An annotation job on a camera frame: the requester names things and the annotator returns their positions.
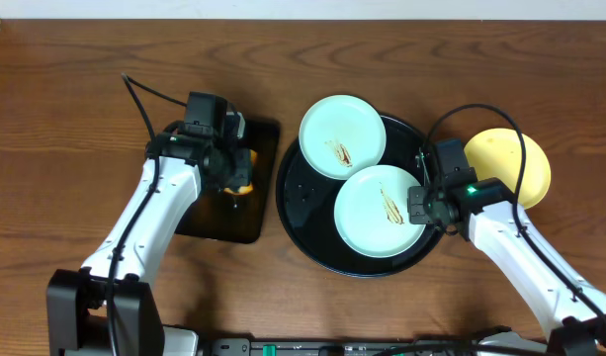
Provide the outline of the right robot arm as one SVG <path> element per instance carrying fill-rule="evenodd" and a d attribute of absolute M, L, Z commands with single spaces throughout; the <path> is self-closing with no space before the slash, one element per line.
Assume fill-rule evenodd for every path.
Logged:
<path fill-rule="evenodd" d="M 415 156 L 424 183 L 408 191 L 409 219 L 453 227 L 506 276 L 562 355 L 606 347 L 606 295 L 542 237 L 499 179 L 478 180 L 457 139 L 424 144 Z"/>

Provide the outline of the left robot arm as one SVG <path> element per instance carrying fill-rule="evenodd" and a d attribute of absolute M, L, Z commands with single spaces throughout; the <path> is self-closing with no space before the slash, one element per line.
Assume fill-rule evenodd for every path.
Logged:
<path fill-rule="evenodd" d="M 249 185 L 244 126 L 224 98 L 192 92 L 183 120 L 151 134 L 138 185 L 109 235 L 79 270 L 58 269 L 49 280 L 50 354 L 197 354 L 196 332 L 162 323 L 152 286 L 203 188 Z"/>

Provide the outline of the yellow plate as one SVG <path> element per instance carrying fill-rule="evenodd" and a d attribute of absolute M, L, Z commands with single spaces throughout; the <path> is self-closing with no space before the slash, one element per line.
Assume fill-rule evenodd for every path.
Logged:
<path fill-rule="evenodd" d="M 546 153 L 530 137 L 523 135 L 526 148 L 524 177 L 519 203 L 529 209 L 540 203 L 551 185 L 551 166 Z M 477 178 L 498 178 L 512 192 L 519 176 L 522 150 L 512 129 L 489 129 L 476 134 L 464 148 L 469 165 Z"/>

